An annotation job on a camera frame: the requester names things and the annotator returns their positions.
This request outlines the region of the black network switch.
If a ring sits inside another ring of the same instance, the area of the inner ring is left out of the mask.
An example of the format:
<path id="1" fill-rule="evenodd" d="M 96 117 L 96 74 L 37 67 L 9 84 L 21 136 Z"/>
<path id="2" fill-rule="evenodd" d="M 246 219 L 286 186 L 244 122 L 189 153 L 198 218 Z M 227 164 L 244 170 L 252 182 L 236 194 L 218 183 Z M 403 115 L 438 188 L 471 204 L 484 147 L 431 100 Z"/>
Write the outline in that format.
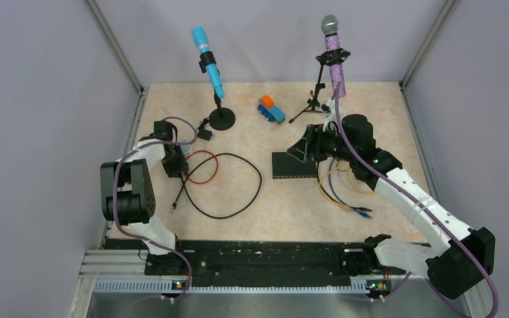
<path id="1" fill-rule="evenodd" d="M 286 152 L 273 152 L 271 160 L 273 179 L 317 178 L 314 162 L 301 162 Z"/>

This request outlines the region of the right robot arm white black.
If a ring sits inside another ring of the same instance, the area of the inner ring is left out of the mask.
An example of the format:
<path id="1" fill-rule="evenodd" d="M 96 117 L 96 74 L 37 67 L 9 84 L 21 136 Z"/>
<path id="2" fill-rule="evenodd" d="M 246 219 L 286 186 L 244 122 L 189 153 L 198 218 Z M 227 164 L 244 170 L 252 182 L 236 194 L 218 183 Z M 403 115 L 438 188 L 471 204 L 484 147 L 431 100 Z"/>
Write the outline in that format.
<path id="1" fill-rule="evenodd" d="M 389 235 L 366 239 L 362 263 L 367 271 L 403 269 L 428 279 L 449 299 L 486 282 L 493 297 L 498 297 L 490 277 L 495 236 L 485 227 L 475 230 L 459 220 L 424 191 L 395 156 L 377 147 L 366 116 L 348 115 L 339 126 L 308 125 L 287 153 L 301 162 L 328 158 L 348 162 L 357 180 L 389 200 L 426 238 L 427 246 Z"/>

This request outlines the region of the white small hub box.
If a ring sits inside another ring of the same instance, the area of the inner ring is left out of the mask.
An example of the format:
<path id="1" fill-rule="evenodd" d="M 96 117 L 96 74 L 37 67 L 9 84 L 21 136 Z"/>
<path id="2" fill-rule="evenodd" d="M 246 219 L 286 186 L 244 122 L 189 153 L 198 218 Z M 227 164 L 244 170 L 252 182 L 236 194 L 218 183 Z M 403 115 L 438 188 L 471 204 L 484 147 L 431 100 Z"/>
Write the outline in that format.
<path id="1" fill-rule="evenodd" d="M 190 155 L 193 152 L 192 145 L 185 138 L 183 138 L 181 140 L 181 142 L 182 142 L 182 144 L 180 145 L 180 148 L 181 148 L 184 156 Z"/>

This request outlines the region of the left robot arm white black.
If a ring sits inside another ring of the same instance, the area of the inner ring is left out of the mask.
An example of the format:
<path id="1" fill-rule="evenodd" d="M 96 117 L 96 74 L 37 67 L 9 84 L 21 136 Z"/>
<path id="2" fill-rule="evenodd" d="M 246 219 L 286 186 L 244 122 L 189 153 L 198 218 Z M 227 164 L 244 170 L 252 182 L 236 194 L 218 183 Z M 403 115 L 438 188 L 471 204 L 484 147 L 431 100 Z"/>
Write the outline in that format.
<path id="1" fill-rule="evenodd" d="M 104 218 L 122 233 L 146 244 L 149 254 L 161 256 L 161 266 L 171 274 L 185 268 L 186 256 L 177 250 L 178 237 L 156 217 L 156 199 L 150 171 L 161 164 L 169 177 L 182 177 L 188 170 L 176 126 L 156 121 L 153 132 L 117 161 L 100 166 L 101 209 Z"/>

